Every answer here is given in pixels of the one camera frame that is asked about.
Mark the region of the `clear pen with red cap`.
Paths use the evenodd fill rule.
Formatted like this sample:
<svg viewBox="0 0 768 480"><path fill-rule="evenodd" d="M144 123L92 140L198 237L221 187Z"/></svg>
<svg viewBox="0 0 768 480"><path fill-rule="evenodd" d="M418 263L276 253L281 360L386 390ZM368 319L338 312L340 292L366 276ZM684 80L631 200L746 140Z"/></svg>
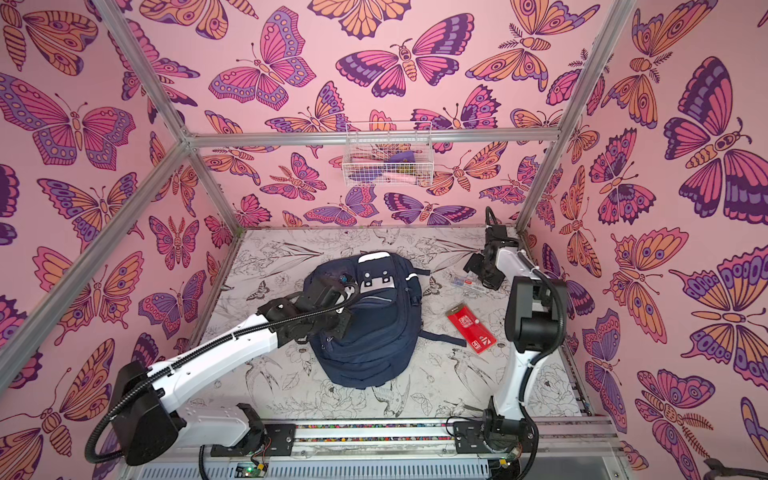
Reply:
<svg viewBox="0 0 768 480"><path fill-rule="evenodd" d="M451 283L455 287L458 287L466 292L475 292L477 294L482 294L487 291L487 289L482 285L482 283L478 279L461 277L461 276L452 276Z"/></svg>

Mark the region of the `navy blue student backpack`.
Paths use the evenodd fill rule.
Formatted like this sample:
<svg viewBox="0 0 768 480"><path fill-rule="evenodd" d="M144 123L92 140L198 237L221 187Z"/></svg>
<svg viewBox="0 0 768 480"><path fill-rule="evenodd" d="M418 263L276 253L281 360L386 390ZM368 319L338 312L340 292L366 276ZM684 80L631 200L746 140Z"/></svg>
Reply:
<svg viewBox="0 0 768 480"><path fill-rule="evenodd" d="M325 328L308 336L331 382L355 389L382 386L404 372L420 339L467 345L463 338L423 329L420 279L429 275L387 251L332 260L312 271L305 288L336 280L360 291L360 299L344 309L350 320L343 334Z"/></svg>

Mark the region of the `red booklet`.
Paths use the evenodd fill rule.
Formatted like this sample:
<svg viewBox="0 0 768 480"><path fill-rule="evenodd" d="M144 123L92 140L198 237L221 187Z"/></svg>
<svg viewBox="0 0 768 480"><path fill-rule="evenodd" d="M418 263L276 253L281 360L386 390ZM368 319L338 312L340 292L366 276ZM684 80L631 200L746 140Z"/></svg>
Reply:
<svg viewBox="0 0 768 480"><path fill-rule="evenodd" d="M477 354L485 352L497 343L496 337L466 304L459 304L448 310L446 317Z"/></svg>

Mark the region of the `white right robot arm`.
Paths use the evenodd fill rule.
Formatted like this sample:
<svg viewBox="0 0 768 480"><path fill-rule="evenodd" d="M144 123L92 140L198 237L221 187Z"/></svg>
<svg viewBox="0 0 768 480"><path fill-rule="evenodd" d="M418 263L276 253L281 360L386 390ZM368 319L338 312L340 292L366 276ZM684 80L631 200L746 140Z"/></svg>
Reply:
<svg viewBox="0 0 768 480"><path fill-rule="evenodd" d="M529 421L527 390L535 382L539 364L564 341L567 288L535 265L505 226L488 225L484 235L482 251L472 254L464 271L490 290L499 290L506 281L511 284L504 316L511 353L487 416L496 423L521 424Z"/></svg>

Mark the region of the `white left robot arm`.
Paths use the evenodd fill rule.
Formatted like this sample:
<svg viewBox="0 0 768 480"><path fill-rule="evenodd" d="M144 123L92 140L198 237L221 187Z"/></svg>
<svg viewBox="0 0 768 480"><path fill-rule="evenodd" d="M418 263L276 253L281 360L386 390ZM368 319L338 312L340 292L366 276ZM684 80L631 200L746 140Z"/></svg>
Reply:
<svg viewBox="0 0 768 480"><path fill-rule="evenodd" d="M322 278L275 298L227 332L149 368L124 366L105 415L84 450L93 465L123 460L140 466L177 447L218 447L253 453L263 442L256 409L240 402L205 411L188 402L237 367L321 330L345 327L362 292L351 277Z"/></svg>

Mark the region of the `green controller board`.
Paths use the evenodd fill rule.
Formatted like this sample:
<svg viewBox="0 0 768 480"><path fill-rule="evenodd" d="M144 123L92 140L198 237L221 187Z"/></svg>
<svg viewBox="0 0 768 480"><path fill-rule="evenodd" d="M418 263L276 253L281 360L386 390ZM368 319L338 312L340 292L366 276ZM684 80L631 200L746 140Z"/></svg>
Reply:
<svg viewBox="0 0 768 480"><path fill-rule="evenodd" d="M267 466L259 462L241 462L235 468L235 479L263 479Z"/></svg>

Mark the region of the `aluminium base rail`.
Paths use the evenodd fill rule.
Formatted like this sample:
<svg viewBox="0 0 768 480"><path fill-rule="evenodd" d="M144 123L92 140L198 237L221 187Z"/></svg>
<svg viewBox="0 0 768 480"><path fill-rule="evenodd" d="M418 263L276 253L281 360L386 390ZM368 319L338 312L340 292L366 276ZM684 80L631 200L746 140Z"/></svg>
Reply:
<svg viewBox="0 0 768 480"><path fill-rule="evenodd" d="M215 457L180 447L119 479L235 479L241 462L263 479L629 479L618 437L597 417L539 418L537 436L484 434L477 419L289 420L269 423L263 450Z"/></svg>

